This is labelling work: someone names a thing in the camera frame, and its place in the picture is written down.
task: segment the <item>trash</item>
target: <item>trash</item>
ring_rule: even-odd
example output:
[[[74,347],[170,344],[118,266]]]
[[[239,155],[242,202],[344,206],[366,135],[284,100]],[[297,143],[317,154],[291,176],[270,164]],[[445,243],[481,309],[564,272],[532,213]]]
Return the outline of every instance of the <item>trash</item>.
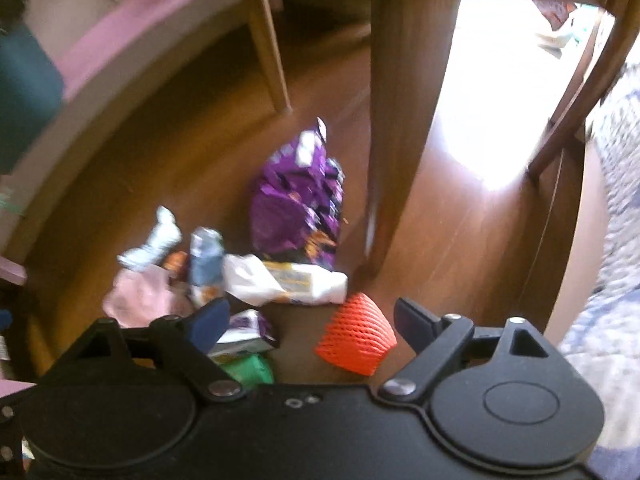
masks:
[[[342,181],[326,158],[326,127],[318,118],[264,165],[251,205],[254,249],[265,260],[334,268],[340,235]]]
[[[267,352],[278,347],[271,325],[257,310],[243,310],[229,319],[229,329],[218,339],[209,352],[215,362],[228,362],[232,358]]]
[[[149,265],[158,265],[169,251],[182,240],[182,234],[175,224],[174,215],[160,206],[156,211],[158,224],[141,247],[124,251],[118,256],[118,263],[127,269],[141,272]]]
[[[378,306],[359,293],[336,311],[316,354],[350,372],[372,376],[396,344],[394,330]]]
[[[225,290],[253,306],[279,303],[343,303],[347,275],[307,264],[263,262],[254,254],[227,254],[223,261]]]
[[[146,266],[142,272],[122,269],[102,309],[123,328],[145,327],[158,317],[186,317],[194,312],[191,301],[169,287],[169,271],[155,265]]]
[[[169,271],[172,280],[184,282],[189,274],[189,255],[184,251],[175,251],[164,259],[162,268]]]
[[[203,306],[224,294],[222,236],[214,229],[198,227],[191,234],[189,281],[196,306]]]
[[[263,356],[249,355],[234,359],[220,367],[245,388],[253,388],[256,384],[273,384],[273,372]]]

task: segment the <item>orange object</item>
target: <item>orange object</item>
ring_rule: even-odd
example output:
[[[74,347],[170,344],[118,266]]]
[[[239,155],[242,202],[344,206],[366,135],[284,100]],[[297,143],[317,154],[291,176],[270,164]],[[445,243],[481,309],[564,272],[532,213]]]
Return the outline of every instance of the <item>orange object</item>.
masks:
[[[372,376],[396,344],[386,317],[368,296],[359,293],[336,311],[316,346],[316,354],[332,365]]]

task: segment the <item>orange foam fruit net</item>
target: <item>orange foam fruit net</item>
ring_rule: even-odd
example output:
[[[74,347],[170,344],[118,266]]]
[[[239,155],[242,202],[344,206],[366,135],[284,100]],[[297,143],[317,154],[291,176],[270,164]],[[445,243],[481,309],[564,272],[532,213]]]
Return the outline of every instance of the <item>orange foam fruit net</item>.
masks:
[[[316,354],[340,368],[371,376],[396,344],[386,317],[368,296],[359,293],[338,308]]]

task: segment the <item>screw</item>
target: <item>screw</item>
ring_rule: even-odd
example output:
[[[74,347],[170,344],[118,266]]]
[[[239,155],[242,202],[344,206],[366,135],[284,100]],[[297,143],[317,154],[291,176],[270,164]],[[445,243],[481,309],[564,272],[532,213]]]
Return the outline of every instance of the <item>screw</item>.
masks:
[[[388,394],[398,397],[412,394],[417,386],[409,379],[389,379],[382,385]]]
[[[14,458],[14,452],[11,451],[9,446],[2,446],[0,447],[0,457],[2,457],[3,461],[9,462]]]
[[[215,397],[231,397],[242,391],[242,386],[229,379],[222,379],[211,383],[207,390]]]
[[[305,403],[302,402],[300,399],[287,399],[284,401],[284,405],[296,410],[298,408],[302,408],[302,406],[304,406]]]

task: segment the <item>purple plastic bag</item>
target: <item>purple plastic bag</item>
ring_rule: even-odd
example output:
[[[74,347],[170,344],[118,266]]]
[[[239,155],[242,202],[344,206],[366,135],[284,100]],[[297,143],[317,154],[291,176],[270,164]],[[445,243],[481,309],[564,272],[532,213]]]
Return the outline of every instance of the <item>purple plastic bag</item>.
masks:
[[[338,162],[326,158],[326,127],[318,118],[316,129],[275,152],[257,179],[251,229],[258,256],[333,270],[343,180]]]

